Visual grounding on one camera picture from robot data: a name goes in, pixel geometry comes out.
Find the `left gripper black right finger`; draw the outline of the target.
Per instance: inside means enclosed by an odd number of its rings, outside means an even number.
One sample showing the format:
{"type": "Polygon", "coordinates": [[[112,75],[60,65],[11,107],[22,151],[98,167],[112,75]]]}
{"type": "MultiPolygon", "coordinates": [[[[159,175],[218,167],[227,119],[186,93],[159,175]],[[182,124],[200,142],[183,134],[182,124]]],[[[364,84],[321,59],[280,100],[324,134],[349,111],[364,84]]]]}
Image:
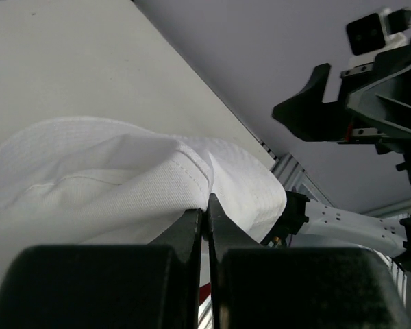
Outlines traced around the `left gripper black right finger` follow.
{"type": "Polygon", "coordinates": [[[207,211],[215,328],[409,328],[388,269],[362,248],[269,248],[207,211]]]}

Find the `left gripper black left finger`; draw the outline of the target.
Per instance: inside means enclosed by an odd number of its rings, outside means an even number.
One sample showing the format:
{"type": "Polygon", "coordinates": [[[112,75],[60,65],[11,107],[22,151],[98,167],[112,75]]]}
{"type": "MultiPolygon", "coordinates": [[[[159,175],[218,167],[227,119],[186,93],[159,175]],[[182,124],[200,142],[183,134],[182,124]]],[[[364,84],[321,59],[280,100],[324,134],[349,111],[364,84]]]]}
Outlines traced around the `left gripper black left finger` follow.
{"type": "Polygon", "coordinates": [[[40,245],[0,286],[0,328],[196,328],[200,210],[147,245],[40,245]]]}

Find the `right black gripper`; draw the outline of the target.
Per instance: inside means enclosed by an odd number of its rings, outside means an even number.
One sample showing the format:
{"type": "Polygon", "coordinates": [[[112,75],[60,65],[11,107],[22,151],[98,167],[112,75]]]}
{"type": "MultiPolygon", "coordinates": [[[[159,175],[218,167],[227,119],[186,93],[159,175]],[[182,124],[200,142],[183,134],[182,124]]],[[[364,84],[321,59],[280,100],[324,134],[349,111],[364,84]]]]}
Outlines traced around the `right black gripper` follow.
{"type": "Polygon", "coordinates": [[[331,65],[274,106],[272,118],[305,142],[373,144],[378,153],[411,153],[411,39],[402,33],[350,35],[353,52],[338,100],[323,102],[331,65]]]}

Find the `dark red bucket hat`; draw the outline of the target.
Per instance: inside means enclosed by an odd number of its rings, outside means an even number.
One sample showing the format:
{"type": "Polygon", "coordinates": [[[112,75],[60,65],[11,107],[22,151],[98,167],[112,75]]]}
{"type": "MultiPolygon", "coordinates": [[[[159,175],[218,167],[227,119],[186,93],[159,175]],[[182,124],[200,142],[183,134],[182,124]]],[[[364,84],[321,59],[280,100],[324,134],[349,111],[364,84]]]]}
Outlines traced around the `dark red bucket hat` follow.
{"type": "Polygon", "coordinates": [[[202,305],[205,300],[210,296],[211,294],[211,284],[210,282],[200,286],[199,288],[199,305],[202,305]]]}

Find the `white bucket hat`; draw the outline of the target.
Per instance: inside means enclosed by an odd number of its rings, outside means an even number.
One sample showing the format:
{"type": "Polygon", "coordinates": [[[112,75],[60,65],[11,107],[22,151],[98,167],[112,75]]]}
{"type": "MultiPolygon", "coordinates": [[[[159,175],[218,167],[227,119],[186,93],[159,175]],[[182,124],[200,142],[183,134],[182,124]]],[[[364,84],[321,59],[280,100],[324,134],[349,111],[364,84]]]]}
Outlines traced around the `white bucket hat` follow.
{"type": "Polygon", "coordinates": [[[275,176],[226,141],[92,117],[34,124],[0,146],[0,283],[26,247],[146,244],[211,194],[255,241],[286,206],[275,176]]]}

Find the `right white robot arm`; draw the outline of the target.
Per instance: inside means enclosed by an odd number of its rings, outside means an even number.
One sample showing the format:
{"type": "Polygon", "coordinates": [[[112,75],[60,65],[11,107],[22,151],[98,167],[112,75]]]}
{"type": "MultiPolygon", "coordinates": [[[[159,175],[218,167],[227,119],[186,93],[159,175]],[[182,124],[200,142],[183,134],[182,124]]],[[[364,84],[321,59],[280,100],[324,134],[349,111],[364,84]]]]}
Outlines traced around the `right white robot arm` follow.
{"type": "MultiPolygon", "coordinates": [[[[411,185],[411,39],[343,71],[338,99],[325,103],[330,69],[329,64],[316,66],[301,91],[274,107],[273,118],[306,142],[373,145],[379,155],[401,154],[403,162],[396,169],[408,174],[411,185]]],[[[289,192],[285,211],[264,243],[279,243],[297,234],[368,247],[411,272],[411,217],[378,219],[289,192]]]]}

